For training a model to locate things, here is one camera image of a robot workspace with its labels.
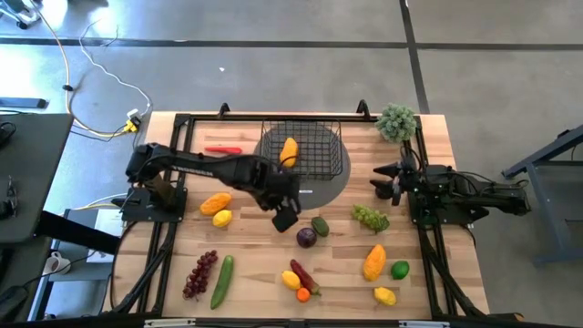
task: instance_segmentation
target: cucumber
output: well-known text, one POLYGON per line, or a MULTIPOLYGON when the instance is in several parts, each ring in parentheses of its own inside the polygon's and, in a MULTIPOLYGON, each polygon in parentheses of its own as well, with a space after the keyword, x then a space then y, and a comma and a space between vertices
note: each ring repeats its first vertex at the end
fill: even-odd
POLYGON ((233 275, 234 262, 235 259, 230 255, 225 256, 225 259, 222 261, 219 279, 217 280, 215 291, 212 293, 212 298, 210 299, 211 310, 218 308, 225 300, 230 285, 230 277, 233 275))

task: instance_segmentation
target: grapes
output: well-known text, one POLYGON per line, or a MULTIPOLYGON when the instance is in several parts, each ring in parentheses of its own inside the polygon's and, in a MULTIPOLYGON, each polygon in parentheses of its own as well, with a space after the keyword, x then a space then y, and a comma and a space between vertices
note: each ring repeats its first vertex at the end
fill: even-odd
POLYGON ((207 291, 210 277, 210 268, 218 259, 217 251, 207 251, 197 260, 197 267, 192 269, 192 273, 186 279, 186 285, 182 290, 182 297, 187 300, 195 298, 197 301, 197 294, 207 291))

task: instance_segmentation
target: wire basket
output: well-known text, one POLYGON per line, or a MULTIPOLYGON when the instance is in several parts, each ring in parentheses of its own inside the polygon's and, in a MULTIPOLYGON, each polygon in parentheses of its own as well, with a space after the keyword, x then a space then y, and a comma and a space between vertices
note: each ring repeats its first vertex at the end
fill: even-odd
POLYGON ((263 120, 260 154, 280 163, 287 138, 298 143, 298 158, 289 170, 304 179, 330 180, 343 171, 340 121, 263 120))

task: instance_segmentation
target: black table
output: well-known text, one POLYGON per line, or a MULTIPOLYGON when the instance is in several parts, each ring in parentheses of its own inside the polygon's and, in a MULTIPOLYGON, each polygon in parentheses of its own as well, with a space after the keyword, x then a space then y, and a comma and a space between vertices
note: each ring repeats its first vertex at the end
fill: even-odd
MULTIPOLYGON (((0 221, 0 248, 14 252, 0 282, 0 292, 35 278, 45 266, 51 239, 32 236, 73 119, 66 114, 0 116, 0 122, 6 121, 16 125, 16 133, 0 149, 0 198, 5 196, 10 175, 19 204, 15 218, 0 221)), ((27 319, 37 284, 28 286, 29 296, 16 321, 27 319)))
POLYGON ((0 220, 0 243, 29 240, 38 224, 73 118, 67 114, 2 115, 16 133, 0 149, 0 198, 8 175, 18 194, 17 217, 0 220))

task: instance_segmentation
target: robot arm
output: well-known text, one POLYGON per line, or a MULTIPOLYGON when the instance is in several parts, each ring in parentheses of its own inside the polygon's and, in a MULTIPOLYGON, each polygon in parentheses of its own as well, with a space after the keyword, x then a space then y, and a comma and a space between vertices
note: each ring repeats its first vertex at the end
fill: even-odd
POLYGON ((151 143, 136 148, 126 175, 130 183, 149 190, 154 205, 171 207, 175 189, 159 175, 167 169, 219 179, 229 187, 247 191, 262 210, 277 211, 273 224, 280 232, 292 226, 302 210, 298 200, 300 177, 256 155, 214 158, 151 143))
POLYGON ((411 192, 412 201, 423 212, 421 217, 435 219, 447 213, 449 218, 455 218, 452 223, 467 224, 488 215, 487 208, 514 215, 530 211, 524 186, 519 184, 481 181, 473 173, 457 172, 443 165, 417 169, 412 158, 376 168, 374 172, 393 178, 371 180, 377 197, 393 199, 393 205, 398 205, 401 194, 411 192))

